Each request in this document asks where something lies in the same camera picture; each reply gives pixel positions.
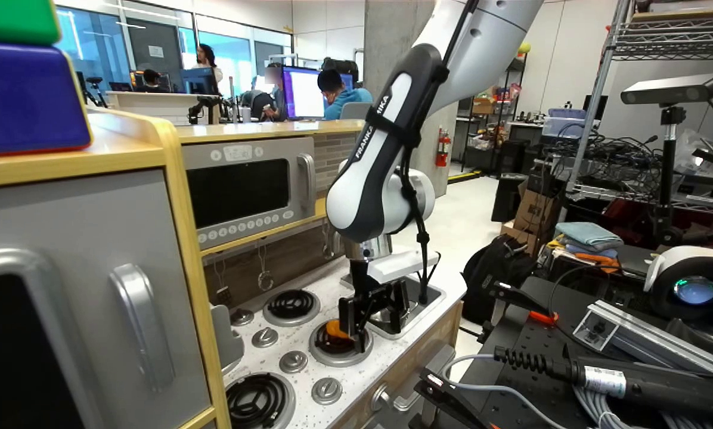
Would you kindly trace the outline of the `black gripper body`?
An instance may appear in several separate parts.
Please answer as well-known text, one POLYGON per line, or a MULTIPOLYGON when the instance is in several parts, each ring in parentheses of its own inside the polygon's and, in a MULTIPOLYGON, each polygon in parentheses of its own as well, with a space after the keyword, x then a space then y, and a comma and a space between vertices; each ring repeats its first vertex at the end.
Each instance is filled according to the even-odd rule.
POLYGON ((358 280, 375 280, 379 284, 396 282, 419 269, 418 251, 396 251, 388 237, 377 237, 348 247, 350 284, 358 280))

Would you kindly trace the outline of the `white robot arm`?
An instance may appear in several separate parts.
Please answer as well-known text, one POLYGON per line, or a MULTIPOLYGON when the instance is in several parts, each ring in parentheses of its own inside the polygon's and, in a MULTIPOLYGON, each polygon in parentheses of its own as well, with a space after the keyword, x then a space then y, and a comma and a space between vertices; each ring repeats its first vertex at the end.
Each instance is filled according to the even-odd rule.
POLYGON ((409 166, 422 123, 437 110, 491 89, 514 59, 543 0, 437 0, 419 35, 388 73, 365 114, 354 151, 326 190, 328 225, 348 241, 391 237, 418 227, 419 253, 406 264, 388 257, 350 263, 354 293, 339 300, 339 332, 365 351, 366 319, 396 303, 391 285, 418 274, 426 300, 434 184, 409 166))

